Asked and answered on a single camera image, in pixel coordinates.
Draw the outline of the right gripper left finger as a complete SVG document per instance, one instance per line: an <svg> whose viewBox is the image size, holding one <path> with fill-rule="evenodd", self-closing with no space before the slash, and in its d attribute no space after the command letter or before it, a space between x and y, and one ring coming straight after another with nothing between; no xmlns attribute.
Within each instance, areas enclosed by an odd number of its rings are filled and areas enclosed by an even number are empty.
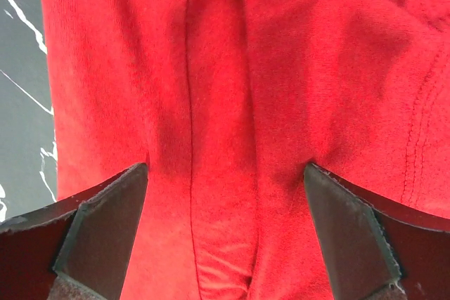
<svg viewBox="0 0 450 300"><path fill-rule="evenodd" d="M119 299L148 184L138 163L1 224L2 299Z"/></svg>

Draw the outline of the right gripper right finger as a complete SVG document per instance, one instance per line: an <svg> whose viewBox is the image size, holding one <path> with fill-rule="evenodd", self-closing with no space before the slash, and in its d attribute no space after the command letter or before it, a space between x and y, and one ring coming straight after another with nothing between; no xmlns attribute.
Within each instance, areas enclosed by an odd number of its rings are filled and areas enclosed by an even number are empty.
<svg viewBox="0 0 450 300"><path fill-rule="evenodd" d="M309 163L304 189L335 299L448 299L449 220Z"/></svg>

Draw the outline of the red t shirt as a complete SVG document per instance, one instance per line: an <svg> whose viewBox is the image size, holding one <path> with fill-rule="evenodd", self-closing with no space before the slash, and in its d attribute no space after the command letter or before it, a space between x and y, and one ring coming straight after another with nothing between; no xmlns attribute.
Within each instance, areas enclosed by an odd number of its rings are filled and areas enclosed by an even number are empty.
<svg viewBox="0 0 450 300"><path fill-rule="evenodd" d="M449 0L42 0L61 197L137 162L123 299L329 299L313 161L449 216Z"/></svg>

